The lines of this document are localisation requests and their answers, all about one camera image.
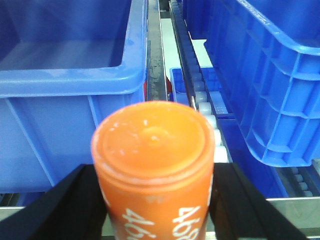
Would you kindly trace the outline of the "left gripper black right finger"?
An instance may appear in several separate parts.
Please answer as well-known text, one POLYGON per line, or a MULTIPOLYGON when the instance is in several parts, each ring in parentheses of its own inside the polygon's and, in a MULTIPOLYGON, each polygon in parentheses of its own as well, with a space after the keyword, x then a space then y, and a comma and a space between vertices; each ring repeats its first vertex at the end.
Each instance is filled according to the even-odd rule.
POLYGON ((235 163, 216 163, 209 213, 218 240, 305 240, 235 163))

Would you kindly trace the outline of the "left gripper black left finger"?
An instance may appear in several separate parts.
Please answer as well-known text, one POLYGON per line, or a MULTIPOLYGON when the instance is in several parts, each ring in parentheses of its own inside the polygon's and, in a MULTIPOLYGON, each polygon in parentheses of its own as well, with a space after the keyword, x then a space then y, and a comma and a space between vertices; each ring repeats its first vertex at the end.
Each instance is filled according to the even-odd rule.
POLYGON ((80 165, 28 206, 1 220, 2 240, 100 240, 107 215, 92 164, 80 165))

